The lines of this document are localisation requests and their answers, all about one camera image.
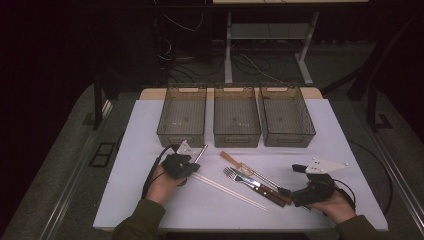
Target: table leg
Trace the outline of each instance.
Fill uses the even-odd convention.
[[[308,68],[306,67],[306,64],[305,64],[305,56],[315,31],[315,26],[318,20],[318,16],[319,16],[319,12],[313,13],[311,22],[309,24],[309,27],[305,36],[302,50],[299,53],[295,54],[297,65],[299,66],[300,72],[302,74],[303,80],[305,81],[306,85],[313,84],[311,75],[309,74]]]
[[[225,82],[233,82],[233,72],[231,69],[231,12],[227,16],[227,41],[225,49]]]

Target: green sleeve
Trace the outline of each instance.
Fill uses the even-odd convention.
[[[142,199],[134,213],[115,227],[114,240],[155,239],[165,209],[158,203]]]
[[[357,216],[336,226],[343,240],[387,240],[388,233],[377,231],[363,216]]]

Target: wire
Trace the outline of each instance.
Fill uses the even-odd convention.
[[[171,45],[171,42],[169,42],[167,39],[163,39],[163,40],[165,40],[168,44],[169,44],[169,49],[168,49],[168,51],[165,53],[165,54],[168,54],[168,53],[170,53],[171,52],[171,50],[172,50],[172,45]]]
[[[162,176],[163,174],[165,174],[165,172],[163,172],[163,173],[161,173],[161,174],[157,175],[155,178],[153,178],[153,179],[152,179],[152,181],[150,181],[150,183],[149,183],[149,186],[148,186],[148,187],[150,187],[150,186],[152,185],[152,183],[153,183],[156,179],[158,179],[160,176]]]
[[[215,75],[216,73],[218,73],[219,70],[221,70],[221,67],[222,67],[223,63],[224,63],[224,59],[222,59],[222,61],[219,63],[218,69],[215,70],[215,71],[213,71],[213,72],[211,72],[211,73],[197,73],[197,72],[191,70],[190,68],[185,67],[185,66],[183,66],[181,64],[177,64],[176,67],[184,68],[185,70],[187,70],[187,71],[189,71],[189,72],[191,72],[191,73],[193,73],[193,74],[195,74],[197,76],[212,76],[212,75]]]
[[[161,55],[159,55],[159,54],[158,54],[158,57],[159,57],[159,58],[161,58],[161,59],[163,59],[163,60],[166,60],[166,61],[171,61],[171,60],[172,60],[171,58],[162,57],[162,56],[161,56]]]
[[[202,23],[203,23],[204,12],[202,12],[202,15],[201,15],[201,18],[200,18],[200,22],[199,22],[199,24],[197,25],[197,27],[195,29],[191,29],[191,28],[188,28],[188,27],[183,26],[182,24],[177,23],[175,20],[173,20],[172,18],[168,17],[168,15],[166,15],[166,14],[163,14],[163,16],[166,19],[168,19],[170,22],[172,22],[173,24],[177,25],[178,27],[180,27],[182,29],[185,29],[185,30],[191,31],[191,32],[196,32],[200,28],[200,26],[202,25]]]
[[[237,58],[231,58],[231,63],[240,71],[240,72],[242,72],[242,73],[245,73],[245,74],[247,74],[247,75],[252,75],[252,76],[256,76],[256,75],[260,75],[261,73],[259,73],[258,71],[255,71],[254,73],[250,73],[250,72],[247,72],[247,71],[245,71],[245,70],[243,70],[238,64],[242,64],[242,65],[245,65],[244,63],[242,63],[240,60],[238,60]]]
[[[337,179],[333,179],[335,182],[341,183],[343,184],[345,187],[347,187],[349,189],[349,191],[352,193],[352,198],[353,198],[353,204],[356,205],[356,196],[355,193],[353,192],[353,190],[344,182],[337,180]]]
[[[191,82],[195,83],[193,77],[190,76],[188,73],[181,71],[181,70],[178,70],[178,69],[175,69],[175,68],[172,68],[171,70],[184,74],[185,76],[187,76],[191,80]]]
[[[161,152],[161,153],[159,154],[159,156],[156,158],[155,162],[153,163],[152,168],[150,169],[149,175],[147,175],[147,179],[146,179],[146,181],[144,182],[143,192],[142,192],[142,194],[141,194],[141,198],[142,198],[142,199],[143,199],[143,198],[146,198],[147,190],[149,190],[149,186],[150,186],[150,183],[151,183],[151,182],[150,182],[150,179],[152,178],[152,176],[153,176],[153,174],[154,174],[154,172],[155,172],[156,168],[158,167],[159,162],[160,162],[160,160],[162,159],[163,154],[165,154],[165,152],[166,152],[166,151],[168,151],[168,149],[170,149],[170,148],[174,148],[174,147],[176,147],[176,146],[178,146],[178,145],[176,145],[176,144],[171,144],[171,145],[167,146],[166,148],[164,148],[164,149],[162,150],[162,152]]]
[[[168,73],[168,76],[169,76],[170,78],[174,79],[174,81],[175,81],[176,83],[182,82],[182,81],[178,80],[175,76],[173,76],[173,75],[171,75],[171,74],[169,74],[169,73]]]
[[[270,76],[270,75],[268,75],[268,74],[266,74],[266,73],[264,73],[258,66],[256,66],[256,64],[250,59],[250,58],[248,58],[246,55],[244,55],[244,54],[240,54],[240,56],[242,56],[242,57],[244,57],[244,58],[246,58],[262,75],[264,75],[265,77],[268,77],[268,78],[270,78],[270,79],[273,79],[273,80],[275,80],[275,81],[278,81],[278,82],[281,82],[281,83],[283,83],[283,81],[281,81],[281,80],[279,80],[279,79],[277,79],[277,78],[274,78],[274,77],[272,77],[272,76]]]
[[[347,140],[349,143],[361,148],[362,150],[366,151],[367,153],[369,153],[371,156],[373,156],[377,162],[381,165],[381,167],[384,170],[384,173],[386,174],[387,180],[389,181],[389,199],[387,201],[387,205],[386,208],[383,210],[384,215],[386,215],[386,213],[389,211],[391,205],[392,205],[392,201],[393,201],[393,182],[392,179],[390,177],[389,172],[387,171],[386,167],[384,166],[383,162],[377,157],[377,155],[375,155],[373,152],[371,152],[369,149],[365,148],[364,146],[362,146],[359,143],[356,143],[352,140]]]
[[[245,66],[245,67],[247,67],[247,68],[249,68],[249,69],[253,69],[253,70],[255,70],[255,72],[257,72],[258,68],[259,68],[259,70],[261,70],[261,71],[268,71],[268,70],[270,70],[270,69],[272,68],[272,66],[271,66],[270,62],[269,62],[266,58],[257,58],[257,59],[261,59],[261,60],[263,60],[263,61],[266,63],[266,65],[267,65],[267,66],[266,66],[265,68],[261,68],[261,67],[259,67],[257,64],[254,64],[254,65],[252,66],[252,63],[251,63],[251,62],[249,62],[250,64],[246,64],[246,63],[244,63],[244,62],[242,62],[242,61],[238,60],[237,58],[232,58],[232,60],[235,60],[235,61],[239,62],[241,65],[243,65],[243,66]]]

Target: chopstick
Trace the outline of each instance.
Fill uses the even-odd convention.
[[[267,211],[265,206],[255,202],[255,201],[252,201],[249,198],[247,198],[243,195],[240,195],[240,194],[238,194],[238,193],[236,193],[236,192],[234,192],[234,191],[232,191],[232,190],[230,190],[230,189],[228,189],[228,188],[226,188],[226,187],[224,187],[224,186],[222,186],[222,185],[220,185],[220,184],[218,184],[218,183],[216,183],[216,182],[214,182],[214,181],[212,181],[212,180],[210,180],[210,179],[208,179],[208,178],[206,178],[206,177],[204,177],[204,176],[202,176],[202,175],[200,175],[196,172],[192,173],[191,176],[193,176],[194,178],[200,180],[201,182],[206,183],[206,184],[208,184],[208,185],[210,185],[214,188],[217,188],[217,189],[219,189],[219,190],[221,190],[221,191],[223,191],[223,192],[225,192],[225,193],[227,193],[227,194],[229,194],[233,197],[236,197],[236,198],[238,198],[242,201],[245,201],[245,202],[257,207],[257,208],[260,208],[264,211]]]

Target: white table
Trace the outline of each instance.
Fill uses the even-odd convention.
[[[198,162],[201,165],[198,173],[266,206],[267,211],[195,178],[189,178],[187,184],[178,188],[165,205],[167,212],[160,224],[160,230],[307,232],[334,227],[327,217],[316,210],[308,212],[294,205],[281,208],[246,186],[227,178],[222,170],[231,165],[219,156],[222,150],[290,190],[302,189],[308,181],[305,174],[292,171],[292,164],[307,165],[313,157],[349,163],[349,168],[331,173],[331,176],[353,189],[358,214],[365,214],[378,230],[387,230],[387,221],[349,148],[329,102],[325,99],[305,101],[317,132],[308,148],[267,148],[261,139],[258,148],[217,149],[213,144],[212,133],[213,100],[208,99],[205,139],[209,147]],[[163,100],[136,102],[93,224],[95,228],[113,230],[136,207],[146,176],[155,158],[163,150],[156,135],[162,104]]]

